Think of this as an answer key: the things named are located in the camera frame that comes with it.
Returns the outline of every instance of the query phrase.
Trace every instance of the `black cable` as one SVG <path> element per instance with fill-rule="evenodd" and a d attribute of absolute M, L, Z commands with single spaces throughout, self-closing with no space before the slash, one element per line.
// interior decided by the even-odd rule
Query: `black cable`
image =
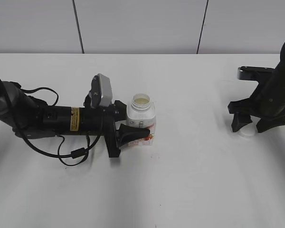
<path fill-rule="evenodd" d="M 206 13 L 207 13 L 207 9 L 208 9 L 208 4 L 209 4 L 209 0 L 207 0 L 207 3 L 206 3 L 206 8 L 205 8 L 205 13 L 204 13 L 204 18 L 203 18 L 203 23 L 201 25 L 201 30 L 200 30 L 200 35 L 199 35 L 199 44 L 198 44 L 198 48 L 196 50 L 196 54 L 199 53 L 199 48 L 200 48 L 200 41 L 201 41 L 201 36 L 203 34 L 203 29 L 204 29 L 204 24 L 205 24 L 205 19 L 206 19 Z"/>
<path fill-rule="evenodd" d="M 96 145 L 96 143 L 98 142 L 98 140 L 101 136 L 102 128 L 103 128 L 103 122 L 104 122 L 104 115 L 102 114 L 101 115 L 101 122 L 100 122 L 100 129 L 99 129 L 98 135 L 95 138 L 94 142 L 90 146 L 88 146 L 88 148 L 86 148 L 86 151 L 89 151 L 90 149 L 92 149 Z"/>
<path fill-rule="evenodd" d="M 21 127 L 18 123 L 18 120 L 16 118 L 16 115 L 14 113 L 14 109 L 12 107 L 12 104 L 11 104 L 11 101 L 10 101 L 10 97 L 8 95 L 8 92 L 6 91 L 6 88 L 3 84 L 3 82 L 1 81 L 0 79 L 0 91 L 2 91 L 2 94 L 4 96 L 4 99 L 6 101 L 6 104 L 7 104 L 7 107 L 9 109 L 9 111 L 11 112 L 11 115 L 13 117 L 13 121 L 14 121 L 14 124 L 17 128 L 17 131 L 19 132 L 19 134 L 21 135 L 22 139 L 24 140 L 24 142 L 31 148 L 33 149 L 34 151 L 38 152 L 38 153 L 41 153 L 42 155 L 45 155 L 47 157 L 51 157 L 51 158 L 58 158 L 58 156 L 56 154 L 51 154 L 51 153 L 48 153 L 48 152 L 45 152 L 39 148 L 37 148 L 36 146 L 34 146 L 26 137 L 26 135 L 23 133 L 23 131 L 21 130 Z M 70 158 L 72 157 L 71 154 L 68 154 L 68 155 L 61 155 L 61 158 Z"/>
<path fill-rule="evenodd" d="M 51 89 L 51 88 L 48 88 L 48 87 L 39 87 L 39 88 L 37 88 L 37 89 L 31 89 L 31 90 L 21 89 L 21 91 L 24 92 L 24 93 L 26 93 L 26 94 L 33 94 L 33 93 L 35 93 L 35 92 L 37 92 L 37 91 L 39 91 L 39 90 L 43 90 L 43 89 L 44 89 L 44 90 L 51 91 L 51 92 L 53 92 L 54 94 L 56 94 L 56 96 L 57 96 L 56 101 L 52 104 L 52 106 L 55 106 L 55 105 L 57 104 L 57 102 L 58 102 L 59 95 L 58 95 L 58 93 L 57 93 L 55 90 L 53 90 L 53 89 Z"/>
<path fill-rule="evenodd" d="M 60 147 L 61 147 L 61 145 L 64 143 L 64 141 L 65 141 L 66 139 L 65 139 L 65 137 L 62 136 L 62 135 L 58 135 L 58 137 L 62 138 L 62 142 L 61 142 L 60 145 L 58 146 L 58 150 L 57 150 L 58 159 L 61 161 L 61 163 L 63 163 L 63 164 L 66 165 L 66 166 L 76 166 L 76 165 L 79 165 L 79 164 L 83 163 L 83 162 L 88 158 L 88 156 L 89 156 L 89 151 L 87 151 L 87 152 L 85 153 L 85 156 L 83 157 L 83 159 L 82 159 L 80 162 L 78 162 L 78 163 L 76 163 L 76 164 L 67 164 L 67 163 L 65 163 L 65 162 L 61 159 Z M 90 137 L 89 137 L 88 135 L 86 135 L 86 144 L 87 144 L 87 147 L 89 147 L 89 145 L 90 145 Z"/>

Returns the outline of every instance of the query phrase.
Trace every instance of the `yellow warning label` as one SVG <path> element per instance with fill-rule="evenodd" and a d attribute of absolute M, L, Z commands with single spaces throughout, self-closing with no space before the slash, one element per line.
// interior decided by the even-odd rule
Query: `yellow warning label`
<path fill-rule="evenodd" d="M 71 126 L 70 131 L 78 132 L 79 130 L 79 108 L 71 107 Z"/>

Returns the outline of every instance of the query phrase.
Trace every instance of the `bottle opening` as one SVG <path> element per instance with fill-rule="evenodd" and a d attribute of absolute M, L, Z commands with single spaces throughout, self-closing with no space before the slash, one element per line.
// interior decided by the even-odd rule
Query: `bottle opening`
<path fill-rule="evenodd" d="M 146 111 L 150 108 L 150 97 L 146 94 L 136 94 L 132 100 L 132 107 L 136 111 Z"/>

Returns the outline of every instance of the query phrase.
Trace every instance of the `sticker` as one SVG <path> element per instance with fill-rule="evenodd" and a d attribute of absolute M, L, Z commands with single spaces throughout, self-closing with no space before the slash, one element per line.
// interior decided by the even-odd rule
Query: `sticker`
<path fill-rule="evenodd" d="M 71 125 L 70 131 L 78 132 L 79 130 L 79 108 L 71 107 Z"/>
<path fill-rule="evenodd" d="M 141 138 L 141 139 L 129 142 L 128 145 L 129 146 L 152 145 L 153 144 L 153 139 L 154 139 L 155 127 L 156 127 L 155 123 L 153 123 L 152 125 L 146 127 L 146 128 L 148 128 L 150 130 L 150 134 L 146 138 Z"/>

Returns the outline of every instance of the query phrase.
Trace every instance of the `bottle label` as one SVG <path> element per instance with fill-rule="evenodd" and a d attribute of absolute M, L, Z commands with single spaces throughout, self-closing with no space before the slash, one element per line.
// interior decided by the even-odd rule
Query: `bottle label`
<path fill-rule="evenodd" d="M 156 120 L 139 120 L 139 121 L 132 121 L 128 120 L 128 126 L 130 127 L 137 127 L 137 128 L 148 128 L 150 130 L 150 134 L 146 138 L 134 140 L 129 142 L 129 146 L 143 146 L 143 145 L 152 145 L 154 134 L 155 134 L 155 127 L 156 127 Z"/>

